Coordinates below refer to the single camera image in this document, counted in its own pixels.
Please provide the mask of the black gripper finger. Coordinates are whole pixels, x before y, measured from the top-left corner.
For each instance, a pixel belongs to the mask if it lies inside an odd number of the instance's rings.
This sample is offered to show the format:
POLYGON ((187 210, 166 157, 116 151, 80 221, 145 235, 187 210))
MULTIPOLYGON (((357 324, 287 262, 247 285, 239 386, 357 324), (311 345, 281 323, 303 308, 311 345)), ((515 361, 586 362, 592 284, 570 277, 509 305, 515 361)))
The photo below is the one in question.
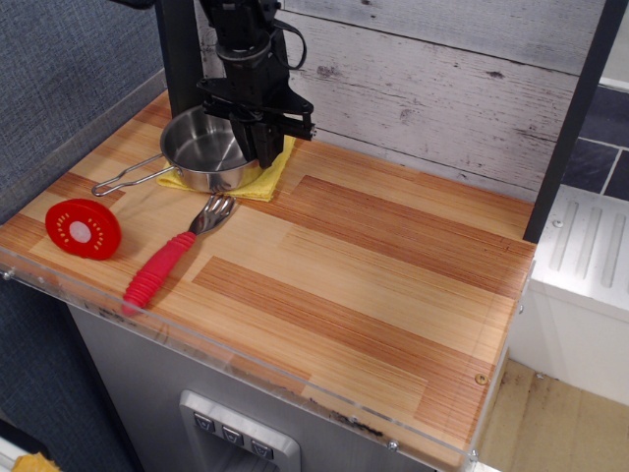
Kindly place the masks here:
POLYGON ((253 136, 254 120, 237 113, 229 114, 232 132, 245 160, 257 160, 257 151, 253 136))
POLYGON ((277 126, 255 123, 253 139, 259 166, 269 168, 284 149, 284 134, 277 126))

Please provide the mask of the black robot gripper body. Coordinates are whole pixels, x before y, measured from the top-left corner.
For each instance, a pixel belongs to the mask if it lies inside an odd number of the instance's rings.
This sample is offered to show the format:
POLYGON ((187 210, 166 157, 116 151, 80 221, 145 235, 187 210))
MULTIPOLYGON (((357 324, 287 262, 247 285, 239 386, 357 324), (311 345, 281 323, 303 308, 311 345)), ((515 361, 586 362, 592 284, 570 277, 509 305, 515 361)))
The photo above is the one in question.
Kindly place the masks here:
POLYGON ((274 126, 302 140, 314 137, 314 106, 290 88, 292 67, 283 41, 247 50, 218 45, 215 52, 225 76, 198 81, 210 113, 274 126))

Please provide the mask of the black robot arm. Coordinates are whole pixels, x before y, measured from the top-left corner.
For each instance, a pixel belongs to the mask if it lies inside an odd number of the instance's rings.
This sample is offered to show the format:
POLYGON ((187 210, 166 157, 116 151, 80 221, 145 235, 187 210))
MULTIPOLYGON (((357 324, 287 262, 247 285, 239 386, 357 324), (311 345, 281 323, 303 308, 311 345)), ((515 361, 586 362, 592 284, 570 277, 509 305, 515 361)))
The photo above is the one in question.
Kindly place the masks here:
POLYGON ((223 78, 202 79, 204 111, 230 122, 245 160, 266 169, 284 149, 287 136, 311 140, 314 106, 295 93, 290 73, 303 67, 307 46, 295 65, 289 63, 285 34, 299 39, 296 28, 275 18, 278 1, 202 1, 216 33, 215 54, 223 78))

